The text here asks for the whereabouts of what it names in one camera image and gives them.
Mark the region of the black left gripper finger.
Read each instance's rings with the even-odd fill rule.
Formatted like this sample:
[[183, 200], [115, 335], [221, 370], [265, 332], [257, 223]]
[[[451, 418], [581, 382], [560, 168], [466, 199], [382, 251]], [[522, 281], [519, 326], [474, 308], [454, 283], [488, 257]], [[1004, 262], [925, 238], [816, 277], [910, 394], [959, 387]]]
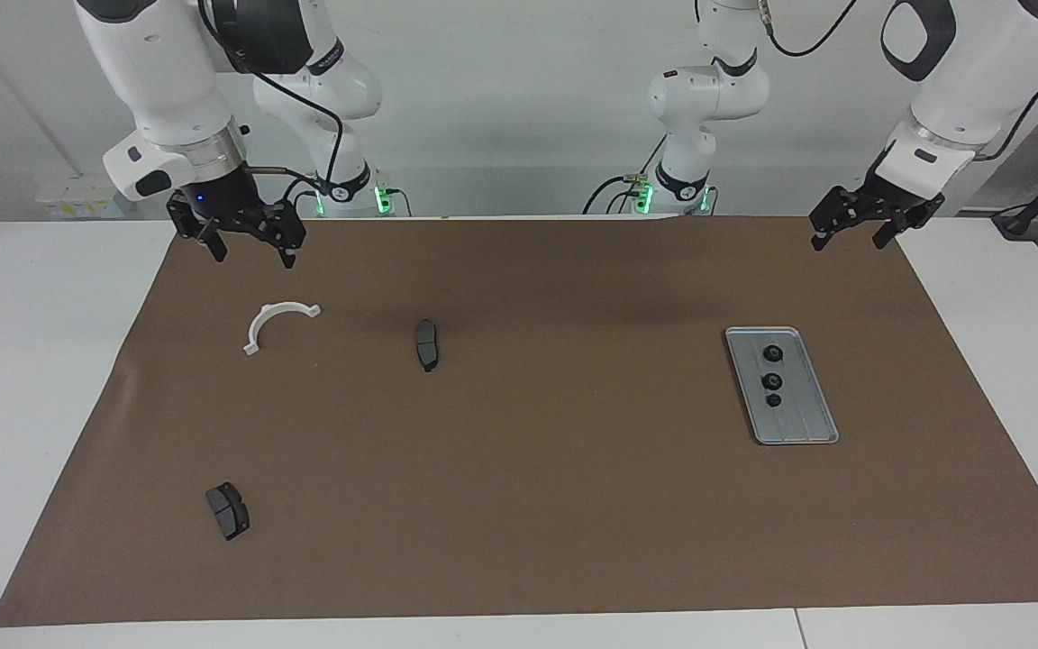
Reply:
[[883, 222], [883, 225], [874, 234], [874, 246], [878, 250], [885, 250], [900, 234], [906, 233], [907, 229], [920, 229], [920, 227], [926, 226], [932, 215], [933, 211], [930, 209], [898, 211]]
[[832, 187], [810, 213], [813, 226], [812, 246], [822, 251], [831, 242], [834, 235], [843, 229], [856, 227], [868, 219], [870, 196], [858, 190]]

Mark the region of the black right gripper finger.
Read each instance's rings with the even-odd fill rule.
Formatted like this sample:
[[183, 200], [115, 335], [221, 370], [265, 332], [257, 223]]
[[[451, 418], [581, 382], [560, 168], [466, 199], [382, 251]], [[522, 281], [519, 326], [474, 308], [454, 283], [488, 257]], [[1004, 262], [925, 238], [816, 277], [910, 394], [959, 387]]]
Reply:
[[254, 238], [276, 248], [285, 270], [292, 270], [304, 246], [306, 229], [291, 201], [268, 202], [257, 211]]
[[194, 213], [190, 202], [186, 200], [169, 200], [168, 216], [176, 226], [177, 237], [185, 240], [195, 240], [206, 247], [215, 262], [222, 263], [228, 251], [220, 237], [217, 224], [213, 221], [201, 221]]

